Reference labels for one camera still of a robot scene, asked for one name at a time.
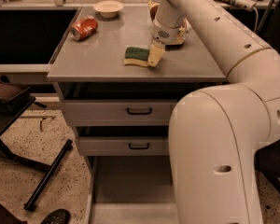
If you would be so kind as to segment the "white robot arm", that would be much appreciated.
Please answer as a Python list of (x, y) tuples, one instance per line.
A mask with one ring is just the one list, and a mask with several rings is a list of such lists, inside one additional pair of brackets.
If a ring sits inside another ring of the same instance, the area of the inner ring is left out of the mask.
[(161, 0), (153, 30), (187, 19), (227, 84), (184, 96), (169, 122), (180, 224), (263, 224), (254, 155), (280, 140), (280, 55), (213, 0)]

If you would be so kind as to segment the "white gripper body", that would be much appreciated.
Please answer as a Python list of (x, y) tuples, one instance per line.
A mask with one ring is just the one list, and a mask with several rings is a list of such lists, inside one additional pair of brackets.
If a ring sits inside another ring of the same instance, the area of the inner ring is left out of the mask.
[(174, 28), (165, 26), (157, 19), (154, 19), (152, 37), (156, 42), (162, 43), (163, 45), (182, 45), (187, 37), (187, 19), (182, 17)]

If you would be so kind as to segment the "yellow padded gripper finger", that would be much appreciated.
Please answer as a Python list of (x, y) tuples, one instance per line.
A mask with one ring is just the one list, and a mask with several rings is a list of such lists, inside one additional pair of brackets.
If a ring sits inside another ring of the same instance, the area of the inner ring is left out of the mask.
[(150, 46), (147, 65), (150, 67), (156, 67), (161, 57), (165, 52), (165, 46), (161, 42), (153, 41)]

